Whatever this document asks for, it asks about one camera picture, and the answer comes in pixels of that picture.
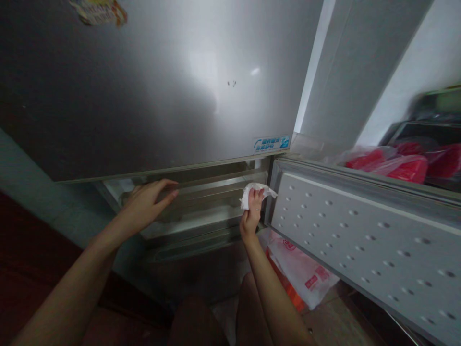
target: person's left hand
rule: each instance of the person's left hand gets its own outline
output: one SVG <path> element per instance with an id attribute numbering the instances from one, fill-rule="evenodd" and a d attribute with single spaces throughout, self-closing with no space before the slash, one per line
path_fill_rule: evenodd
<path id="1" fill-rule="evenodd" d="M 121 244 L 132 235 L 142 231 L 177 197 L 179 191 L 174 190 L 160 202 L 157 202 L 159 193 L 166 186 L 176 184 L 175 181 L 162 179 L 137 186 L 120 213 L 106 227 L 104 232 L 108 236 L 115 237 Z"/>

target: plastic bag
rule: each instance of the plastic bag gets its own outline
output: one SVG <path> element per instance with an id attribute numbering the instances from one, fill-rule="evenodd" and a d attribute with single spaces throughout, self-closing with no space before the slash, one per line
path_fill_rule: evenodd
<path id="1" fill-rule="evenodd" d="M 397 149 L 393 147 L 361 147 L 357 146 L 334 157 L 326 157 L 322 161 L 367 172 L 368 167 L 394 157 Z"/>
<path id="2" fill-rule="evenodd" d="M 313 310 L 340 279 L 274 231 L 268 247 L 272 260 L 296 293 Z"/>
<path id="3" fill-rule="evenodd" d="M 397 157 L 369 167 L 370 173 L 422 184 L 426 178 L 427 158 L 422 155 Z"/>
<path id="4" fill-rule="evenodd" d="M 400 139 L 393 145 L 400 155 L 423 155 L 427 151 L 435 150 L 439 144 L 429 137 L 407 137 Z"/>
<path id="5" fill-rule="evenodd" d="M 421 143 L 415 141 L 407 143 L 406 146 L 397 148 L 356 147 L 336 157 L 325 158 L 323 162 L 422 184 L 427 172 L 427 158 L 422 155 L 399 155 L 398 150 L 421 151 Z"/>
<path id="6" fill-rule="evenodd" d="M 461 143 L 440 147 L 425 156 L 429 160 L 428 176 L 461 180 Z"/>

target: red plastic bag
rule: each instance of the red plastic bag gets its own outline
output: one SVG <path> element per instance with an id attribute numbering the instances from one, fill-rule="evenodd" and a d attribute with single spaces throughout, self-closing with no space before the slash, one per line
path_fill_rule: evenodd
<path id="1" fill-rule="evenodd" d="M 425 152 L 434 150 L 439 144 L 429 137 L 407 137 L 394 144 L 397 153 L 400 155 L 423 155 Z"/>
<path id="2" fill-rule="evenodd" d="M 428 176 L 450 179 L 461 172 L 461 143 L 440 147 L 425 156 L 429 160 Z"/>
<path id="3" fill-rule="evenodd" d="M 331 163 L 339 166 L 346 166 L 352 169 L 368 171 L 368 167 L 384 162 L 397 154 L 393 147 L 354 147 L 340 155 L 325 157 L 324 163 Z"/>
<path id="4" fill-rule="evenodd" d="M 413 139 L 414 142 L 402 142 L 396 148 L 355 147 L 338 156 L 325 158 L 323 162 L 422 184 L 427 173 L 427 158 L 423 155 L 402 156 L 397 152 L 420 152 L 422 148 L 436 144 L 424 137 Z"/>
<path id="5" fill-rule="evenodd" d="M 347 168 L 358 169 L 369 172 L 369 168 L 386 161 L 384 152 L 381 149 L 375 149 L 363 156 L 359 156 L 346 163 Z"/>
<path id="6" fill-rule="evenodd" d="M 427 158 L 422 155 L 401 156 L 369 167 L 368 172 L 422 184 L 427 172 Z"/>

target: white tissue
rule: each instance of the white tissue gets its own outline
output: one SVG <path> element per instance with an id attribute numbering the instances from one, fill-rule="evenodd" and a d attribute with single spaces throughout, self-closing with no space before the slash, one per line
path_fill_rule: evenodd
<path id="1" fill-rule="evenodd" d="M 249 207 L 248 207 L 248 195 L 250 194 L 250 190 L 251 189 L 255 189 L 257 191 L 261 190 L 261 189 L 264 189 L 264 198 L 265 199 L 267 196 L 272 196 L 273 198 L 277 197 L 277 193 L 272 190 L 269 186 L 267 185 L 264 185 L 264 184 L 260 184 L 260 183 L 249 183 L 247 186 L 245 186 L 245 188 L 243 189 L 243 196 L 242 198 L 240 199 L 240 209 L 243 209 L 243 210 L 248 210 Z"/>

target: refrigerator door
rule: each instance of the refrigerator door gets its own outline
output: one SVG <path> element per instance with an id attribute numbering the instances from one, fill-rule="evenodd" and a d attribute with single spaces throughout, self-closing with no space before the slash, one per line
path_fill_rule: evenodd
<path id="1" fill-rule="evenodd" d="M 460 194 L 290 159 L 270 187 L 266 225 L 430 341 L 459 344 Z"/>
<path id="2" fill-rule="evenodd" d="M 0 5 L 0 125 L 54 181 L 289 147 L 321 0 L 70 2 Z"/>

